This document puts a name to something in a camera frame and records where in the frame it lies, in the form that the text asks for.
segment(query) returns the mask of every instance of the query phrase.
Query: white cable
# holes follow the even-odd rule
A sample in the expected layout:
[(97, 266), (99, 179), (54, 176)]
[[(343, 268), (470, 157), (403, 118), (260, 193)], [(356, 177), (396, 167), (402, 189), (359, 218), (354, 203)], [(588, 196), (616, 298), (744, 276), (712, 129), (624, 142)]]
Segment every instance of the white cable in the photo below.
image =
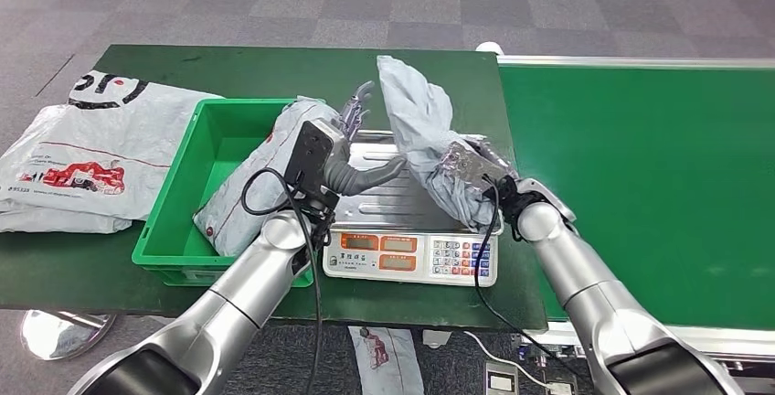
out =
[(471, 333), (470, 333), (470, 332), (468, 332), (468, 331), (463, 331), (463, 333), (465, 333), (465, 334), (467, 334), (467, 335), (469, 335), (469, 336), (473, 337), (473, 339), (474, 339), (474, 340), (476, 340), (476, 343), (478, 343), (478, 344), (479, 344), (479, 347), (482, 349), (482, 351), (484, 351), (484, 354), (487, 354), (487, 357), (489, 357), (489, 358), (491, 358), (491, 359), (493, 359), (493, 360), (495, 360), (495, 361), (499, 361), (499, 362), (501, 362), (501, 363), (505, 363), (506, 365), (511, 365), (511, 366), (513, 366), (513, 367), (515, 367), (515, 368), (519, 369), (519, 371), (520, 371), (520, 372), (522, 372), (523, 374), (525, 374), (525, 376), (526, 376), (526, 377), (528, 377), (528, 378), (529, 378), (531, 381), (533, 381), (535, 384), (537, 384), (538, 386), (541, 386), (541, 387), (543, 387), (543, 388), (547, 388), (547, 389), (549, 390), (549, 393), (552, 393), (552, 387), (551, 387), (551, 386), (549, 386), (548, 384), (546, 384), (546, 383), (544, 383), (544, 382), (542, 382), (542, 381), (539, 381), (538, 379), (536, 379), (536, 378), (535, 378), (535, 377), (533, 377), (532, 375), (528, 374), (528, 373), (527, 373), (527, 371), (526, 371), (526, 370), (524, 370), (524, 369), (523, 369), (521, 366), (517, 365), (517, 364), (516, 364), (516, 363), (514, 363), (513, 361), (509, 361), (509, 360), (506, 360), (506, 359), (503, 359), (503, 358), (498, 358), (498, 357), (496, 357), (496, 356), (494, 356), (494, 355), (490, 354), (490, 351), (488, 351), (488, 350), (487, 350), (487, 348), (486, 348), (486, 347), (484, 347), (484, 345), (482, 344), (482, 340), (479, 340), (479, 337), (477, 337), (477, 336), (475, 336), (475, 335), (471, 334)]

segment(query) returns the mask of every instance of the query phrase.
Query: green bin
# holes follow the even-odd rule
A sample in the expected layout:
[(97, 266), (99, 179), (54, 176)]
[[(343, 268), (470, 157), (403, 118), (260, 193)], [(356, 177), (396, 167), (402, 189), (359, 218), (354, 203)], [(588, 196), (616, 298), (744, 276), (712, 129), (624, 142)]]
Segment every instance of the green bin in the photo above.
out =
[[(271, 132), (293, 99), (203, 100), (180, 143), (132, 261), (167, 285), (209, 286), (235, 257), (219, 256), (192, 217)], [(293, 283), (309, 286), (307, 271)]]

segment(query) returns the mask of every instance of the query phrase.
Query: wire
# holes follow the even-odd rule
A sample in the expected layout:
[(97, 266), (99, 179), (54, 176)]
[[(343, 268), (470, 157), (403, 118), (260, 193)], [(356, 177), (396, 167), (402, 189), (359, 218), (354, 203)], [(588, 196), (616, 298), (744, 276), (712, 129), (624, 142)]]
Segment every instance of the wire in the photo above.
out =
[(535, 345), (538, 349), (543, 351), (549, 358), (555, 360), (557, 363), (560, 364), (563, 368), (567, 369), (570, 373), (575, 375), (576, 377), (579, 377), (580, 379), (587, 379), (583, 375), (581, 375), (578, 371), (573, 369), (568, 363), (561, 360), (559, 357), (557, 357), (552, 351), (548, 350), (547, 347), (539, 343), (537, 340), (529, 336), (523, 329), (515, 326), (511, 322), (508, 321), (503, 315), (498, 313), (492, 305), (490, 305), (489, 302), (487, 302), (487, 299), (484, 298), (484, 294), (482, 293), (482, 287), (479, 285), (479, 269), (482, 265), (482, 255), (484, 254), (484, 248), (487, 247), (487, 242), (490, 240), (490, 237), (493, 235), (493, 230), (495, 229), (495, 222), (497, 222), (498, 219), (498, 209), (500, 208), (500, 198), (498, 195), (498, 187), (495, 185), (495, 182), (488, 176), (485, 176), (484, 181), (489, 183), (493, 190), (495, 191), (494, 195), (494, 209), (493, 209), (493, 218), (490, 220), (490, 225), (487, 227), (487, 232), (484, 233), (484, 239), (482, 240), (482, 245), (480, 246), (479, 252), (476, 255), (476, 267), (473, 269), (473, 288), (476, 289), (476, 294), (479, 295), (479, 300), (482, 301), (482, 304), (490, 310), (490, 313), (492, 313), (495, 317), (500, 319), (501, 322), (506, 324), (508, 327), (512, 328), (514, 331), (516, 331), (517, 334), (520, 336), (526, 338), (530, 343)]
[(479, 337), (475, 336), (474, 334), (472, 334), (472, 333), (470, 333), (468, 331), (463, 331), (463, 333), (473, 337), (473, 339), (476, 340), (476, 343), (479, 344), (479, 347), (482, 349), (482, 351), (484, 351), (484, 354), (487, 354), (487, 357), (489, 357), (489, 358), (491, 358), (491, 359), (493, 359), (495, 361), (500, 361), (501, 363), (505, 363), (506, 365), (511, 365), (511, 366), (519, 369), (519, 371), (522, 372), (523, 374), (525, 374), (525, 376), (528, 377), (530, 379), (530, 381), (533, 381), (538, 386), (541, 386), (541, 387), (549, 389), (549, 393), (551, 393), (551, 390), (552, 390), (551, 386), (549, 386), (548, 384), (544, 383), (543, 381), (541, 381), (539, 379), (536, 379), (536, 377), (533, 377), (532, 375), (528, 374), (527, 371), (523, 367), (517, 365), (513, 361), (509, 361), (509, 360), (506, 360), (506, 359), (503, 359), (503, 358), (498, 358), (498, 357), (494, 356), (493, 354), (490, 354), (490, 351), (488, 351), (487, 348), (484, 347), (484, 345), (482, 344), (482, 340), (480, 340)]
[[(253, 182), (264, 173), (270, 173), (277, 177), (277, 179), (280, 181), (280, 184), (282, 185), (282, 190), (285, 192), (285, 196), (287, 197), (287, 200), (285, 202), (282, 202), (280, 205), (264, 209), (264, 210), (254, 210), (251, 208), (248, 208), (245, 196), (248, 193), (248, 189), (250, 186), (252, 186)], [(248, 178), (248, 181), (245, 182), (245, 186), (242, 188), (242, 195), (239, 197), (239, 202), (242, 204), (242, 207), (245, 209), (246, 212), (248, 212), (250, 215), (266, 215), (269, 213), (272, 213), (274, 211), (279, 210), (281, 207), (285, 206), (285, 204), (289, 204), (291, 208), (293, 209), (293, 213), (296, 214), (296, 219), (299, 220), (299, 225), (302, 227), (302, 233), (304, 234), (304, 241), (307, 243), (307, 257), (310, 259), (310, 267), (313, 271), (313, 288), (315, 293), (315, 348), (313, 353), (313, 369), (310, 372), (310, 378), (307, 380), (307, 395), (311, 395), (313, 393), (313, 385), (314, 385), (314, 379), (315, 375), (317, 374), (318, 365), (320, 363), (320, 352), (323, 348), (323, 317), (321, 316), (321, 305), (320, 305), (320, 282), (318, 282), (318, 275), (317, 275), (317, 263), (315, 262), (314, 257), (314, 250), (313, 250), (313, 240), (310, 238), (310, 232), (307, 229), (306, 226), (304, 226), (304, 217), (302, 215), (302, 210), (299, 208), (299, 204), (295, 200), (296, 190), (294, 189), (291, 191), (290, 188), (288, 188), (288, 184), (285, 183), (285, 178), (277, 172), (274, 168), (270, 167), (264, 167), (258, 171), (256, 171), (250, 178)]]

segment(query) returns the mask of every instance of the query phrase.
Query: green tabletop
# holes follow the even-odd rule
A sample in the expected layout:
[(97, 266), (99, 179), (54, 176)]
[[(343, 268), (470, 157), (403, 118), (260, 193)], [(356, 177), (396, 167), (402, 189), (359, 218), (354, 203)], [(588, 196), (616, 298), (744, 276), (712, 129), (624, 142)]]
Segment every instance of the green tabletop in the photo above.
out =
[(775, 329), (775, 68), (702, 64), (502, 66), (517, 167), (658, 319)]
[[(513, 156), (497, 63), (492, 54), (303, 48), (112, 46), (95, 69), (230, 98), (324, 98), (340, 107), (355, 87), (377, 80), (388, 53), (441, 85), (454, 104), (452, 128), (481, 133)], [(364, 128), (387, 129), (379, 91)], [(117, 234), (0, 234), (0, 307), (178, 315), (202, 288), (168, 287), (132, 264), (142, 223)], [(518, 326), (545, 329), (533, 253), (500, 239), (498, 280), (484, 293)], [(472, 287), (319, 278), (324, 318), (397, 326), (501, 329)], [(293, 289), (275, 316), (313, 318), (312, 289)]]

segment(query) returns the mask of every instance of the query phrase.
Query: digital scale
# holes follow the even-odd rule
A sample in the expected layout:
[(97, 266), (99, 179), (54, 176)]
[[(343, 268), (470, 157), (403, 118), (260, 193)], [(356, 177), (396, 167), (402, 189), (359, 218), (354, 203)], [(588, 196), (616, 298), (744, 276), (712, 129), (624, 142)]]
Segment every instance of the digital scale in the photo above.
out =
[[(393, 133), (361, 131), (350, 146), (350, 165), (382, 166), (398, 153)], [(408, 169), (360, 195), (341, 197), (324, 248), (325, 274), (338, 278), (473, 286), (476, 257), (483, 251), (479, 284), (498, 276), (500, 218), (486, 247), (483, 235), (453, 219)]]

